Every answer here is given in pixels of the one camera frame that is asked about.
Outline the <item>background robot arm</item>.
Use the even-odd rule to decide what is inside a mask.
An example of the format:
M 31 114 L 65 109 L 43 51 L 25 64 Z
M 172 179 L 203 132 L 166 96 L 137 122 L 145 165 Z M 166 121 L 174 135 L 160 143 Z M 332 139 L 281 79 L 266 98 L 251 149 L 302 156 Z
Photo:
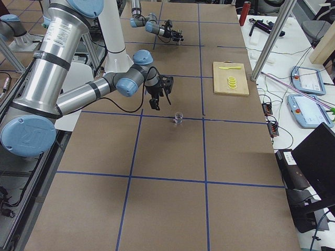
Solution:
M 30 34 L 18 16 L 6 14 L 1 16 L 1 38 L 10 42 L 9 48 L 14 52 L 34 52 L 41 37 Z

